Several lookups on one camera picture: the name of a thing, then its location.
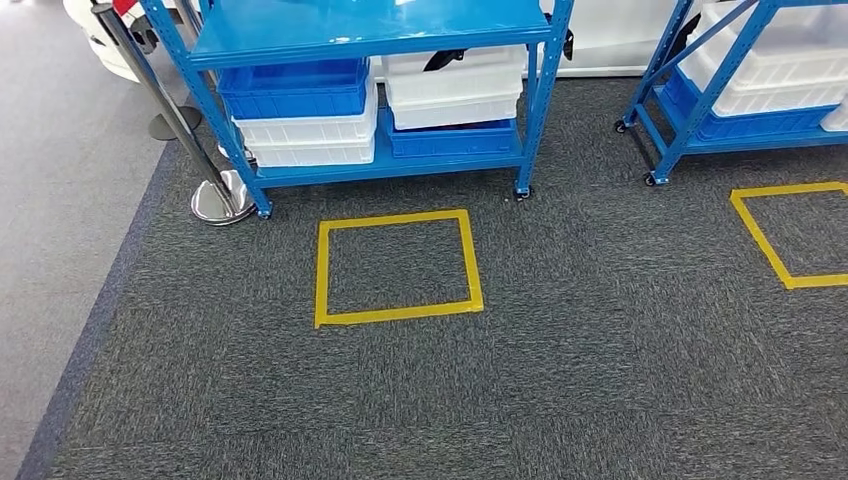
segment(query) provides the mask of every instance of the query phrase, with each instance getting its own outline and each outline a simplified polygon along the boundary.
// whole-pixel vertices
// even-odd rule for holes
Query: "stacked crate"
[[[260,167],[374,160],[377,86],[367,59],[228,69],[218,92]]]
[[[691,43],[739,5],[704,5]],[[672,72],[663,94],[688,114],[739,37],[753,8]],[[848,93],[848,5],[783,8],[750,49],[713,111],[704,140],[816,130]]]
[[[524,45],[383,57],[394,156],[509,151],[526,60]]]
[[[824,117],[821,126],[828,132],[848,132],[848,97],[842,100],[836,110]]]

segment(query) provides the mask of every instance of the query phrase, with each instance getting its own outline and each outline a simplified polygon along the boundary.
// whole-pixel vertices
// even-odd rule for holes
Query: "yellow tape square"
[[[459,222],[462,255],[465,260],[465,275],[468,279],[468,300],[364,312],[329,313],[327,305],[330,286],[330,230],[454,219]],[[483,290],[480,287],[480,273],[477,270],[477,257],[474,254],[474,241],[471,238],[471,221],[468,217],[467,210],[443,210],[382,217],[324,220],[318,226],[318,260],[316,263],[315,328],[320,328],[321,325],[354,325],[358,323],[385,322],[389,320],[479,312],[483,310]]]
[[[766,239],[765,234],[757,225],[756,220],[751,215],[748,207],[745,206],[744,199],[752,197],[766,197],[771,195],[792,195],[797,193],[813,193],[813,192],[830,192],[841,191],[848,195],[848,183],[842,182],[823,182],[823,183],[806,183],[800,185],[785,185],[779,187],[759,187],[759,188],[741,188],[733,190],[730,193],[730,202],[736,208],[739,216],[751,236],[756,240],[760,250],[763,251],[768,259],[771,267],[777,273],[778,278],[788,289],[808,288],[808,287],[834,287],[839,285],[848,285],[848,273],[840,273],[834,275],[803,275],[793,276],[786,269],[783,261],[777,255],[774,247],[771,246]]]

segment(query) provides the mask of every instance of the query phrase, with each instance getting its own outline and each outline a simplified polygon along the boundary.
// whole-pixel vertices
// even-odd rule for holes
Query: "black handle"
[[[465,50],[441,50],[433,54],[430,57],[430,61],[427,62],[427,65],[424,66],[425,72],[432,72],[435,70],[441,70],[445,68],[450,62],[454,60],[462,60],[465,58]]]

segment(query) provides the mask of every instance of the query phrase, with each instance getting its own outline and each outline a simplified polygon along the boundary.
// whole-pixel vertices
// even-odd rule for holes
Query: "white plastic crate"
[[[683,73],[703,92],[716,65],[700,49],[680,63]],[[784,84],[773,87],[739,87],[728,83],[713,107],[716,115],[729,117],[750,113],[766,113],[796,108],[838,104],[848,93],[848,81]]]
[[[357,142],[368,140],[377,128],[377,84],[371,86],[360,115],[236,120],[250,149],[262,146]]]
[[[395,128],[409,130],[515,118],[515,103],[520,93],[521,91],[495,97],[456,99],[451,102],[393,105]]]
[[[824,117],[821,127],[828,132],[848,132],[848,97],[836,110]]]
[[[700,37],[739,5],[709,3],[689,42]],[[700,47],[718,66],[755,7]],[[778,86],[802,82],[848,81],[848,5],[782,8],[765,28],[731,79],[735,87]],[[687,57],[681,66],[692,63]]]
[[[386,96],[392,108],[422,102],[452,102],[521,91],[524,45],[476,48],[440,70],[425,72],[434,52],[383,57]]]
[[[260,167],[315,167],[374,161],[374,136],[348,143],[301,144],[251,147]]]

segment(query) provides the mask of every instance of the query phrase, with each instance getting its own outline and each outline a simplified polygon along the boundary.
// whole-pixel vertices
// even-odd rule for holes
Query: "dark gray carpet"
[[[848,288],[785,290],[728,201],[844,180],[848,151],[689,158],[649,189],[612,131],[635,85],[557,85],[522,203],[510,171],[393,179],[210,228],[179,158],[49,476],[848,478]],[[749,204],[793,273],[847,266],[846,198],[816,195]],[[313,329],[322,219],[448,208],[483,312]],[[331,240],[331,312],[466,298],[455,223]]]

